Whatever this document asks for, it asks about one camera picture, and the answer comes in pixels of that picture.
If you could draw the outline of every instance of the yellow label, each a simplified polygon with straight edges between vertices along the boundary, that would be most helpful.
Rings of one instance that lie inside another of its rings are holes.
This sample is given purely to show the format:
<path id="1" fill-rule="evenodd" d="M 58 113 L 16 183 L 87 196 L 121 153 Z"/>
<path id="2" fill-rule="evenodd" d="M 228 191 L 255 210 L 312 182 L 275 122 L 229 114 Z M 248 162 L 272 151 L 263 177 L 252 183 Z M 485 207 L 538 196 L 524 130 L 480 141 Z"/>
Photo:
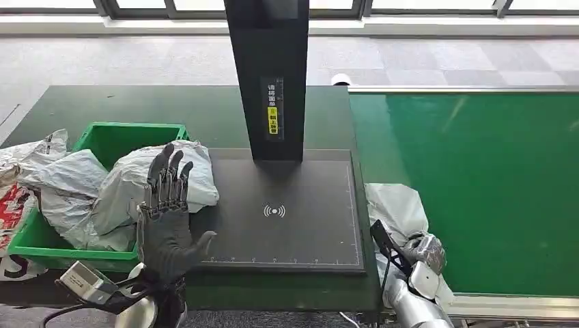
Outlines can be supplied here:
<path id="1" fill-rule="evenodd" d="M 268 128 L 271 135 L 276 135 L 279 131 L 277 126 L 277 107 L 268 107 Z"/>

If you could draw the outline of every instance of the robotic arm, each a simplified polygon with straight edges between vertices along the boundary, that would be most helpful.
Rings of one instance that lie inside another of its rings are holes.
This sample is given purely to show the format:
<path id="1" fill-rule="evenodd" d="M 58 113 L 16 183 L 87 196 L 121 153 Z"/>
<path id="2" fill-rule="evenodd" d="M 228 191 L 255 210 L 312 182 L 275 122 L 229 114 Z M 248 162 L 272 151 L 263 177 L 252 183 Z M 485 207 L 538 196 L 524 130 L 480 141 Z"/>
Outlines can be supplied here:
<path id="1" fill-rule="evenodd" d="M 440 272 L 446 264 L 442 243 L 434 235 L 412 236 L 403 248 L 390 239 L 380 221 L 370 232 L 380 253 L 389 259 L 383 298 L 403 328 L 452 328 L 436 304 Z"/>

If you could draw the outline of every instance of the green plastic crate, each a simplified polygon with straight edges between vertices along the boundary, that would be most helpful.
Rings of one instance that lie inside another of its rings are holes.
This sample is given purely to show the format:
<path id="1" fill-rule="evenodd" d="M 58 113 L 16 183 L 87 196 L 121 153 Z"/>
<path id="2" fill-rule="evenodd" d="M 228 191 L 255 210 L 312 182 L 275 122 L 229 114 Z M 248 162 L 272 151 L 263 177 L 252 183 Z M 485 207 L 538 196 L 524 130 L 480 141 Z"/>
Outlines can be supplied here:
<path id="1" fill-rule="evenodd" d="M 86 128 L 72 151 L 89 148 L 110 171 L 119 158 L 133 150 L 178 139 L 189 140 L 184 125 L 94 122 Z M 139 261 L 136 246 L 132 251 L 74 249 L 38 210 L 33 210 L 25 220 L 12 239 L 8 253 L 28 258 L 46 268 L 67 269 L 77 260 L 82 260 L 101 271 L 129 272 Z"/>

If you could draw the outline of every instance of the scanning platform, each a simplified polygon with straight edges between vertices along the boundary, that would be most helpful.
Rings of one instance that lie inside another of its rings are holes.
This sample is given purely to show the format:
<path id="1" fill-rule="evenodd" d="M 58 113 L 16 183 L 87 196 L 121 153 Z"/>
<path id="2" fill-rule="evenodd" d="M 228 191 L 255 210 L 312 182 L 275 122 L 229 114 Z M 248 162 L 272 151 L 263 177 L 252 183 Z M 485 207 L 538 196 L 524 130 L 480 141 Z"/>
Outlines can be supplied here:
<path id="1" fill-rule="evenodd" d="M 194 240 L 214 230 L 213 269 L 364 273 L 349 150 L 305 150 L 304 161 L 254 161 L 210 149 L 220 200 L 190 216 Z"/>

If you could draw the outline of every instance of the cable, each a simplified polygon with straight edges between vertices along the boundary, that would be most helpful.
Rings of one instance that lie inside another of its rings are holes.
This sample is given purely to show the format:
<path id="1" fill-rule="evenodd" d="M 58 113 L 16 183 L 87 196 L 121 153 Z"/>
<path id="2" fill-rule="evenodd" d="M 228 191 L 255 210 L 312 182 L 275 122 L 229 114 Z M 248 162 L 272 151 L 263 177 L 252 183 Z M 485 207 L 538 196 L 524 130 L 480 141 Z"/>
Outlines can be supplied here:
<path id="1" fill-rule="evenodd" d="M 390 251 L 388 251 L 388 255 L 386 255 L 386 258 L 388 258 L 388 262 L 386 262 L 386 269 L 384 270 L 384 278 L 382 278 L 382 287 L 380 288 L 380 295 L 378 295 L 378 303 L 376 304 L 376 309 L 378 309 L 378 313 L 376 314 L 376 327 L 380 326 L 380 313 L 382 312 L 381 310 L 381 305 L 382 305 L 382 297 L 384 296 L 384 289 L 386 289 L 386 278 L 388 277 L 388 271 L 390 270 Z"/>
<path id="2" fill-rule="evenodd" d="M 38 325 L 38 327 L 39 328 L 46 328 L 46 324 L 50 320 L 53 320 L 54 318 L 56 318 L 57 316 L 61 316 L 61 315 L 68 313 L 68 312 L 76 311 L 79 309 L 86 309 L 86 308 L 90 308 L 90 307 L 87 304 L 78 304 L 75 306 L 67 307 L 66 309 L 62 309 L 60 311 L 56 311 L 52 314 L 49 314 L 46 318 L 42 319 L 42 321 L 40 321 L 40 324 Z"/>
<path id="3" fill-rule="evenodd" d="M 339 312 L 340 315 L 346 319 L 349 323 L 352 323 L 354 326 L 356 326 L 356 328 L 360 328 L 360 326 L 356 323 L 356 321 L 350 319 L 348 316 L 346 316 L 343 312 Z"/>

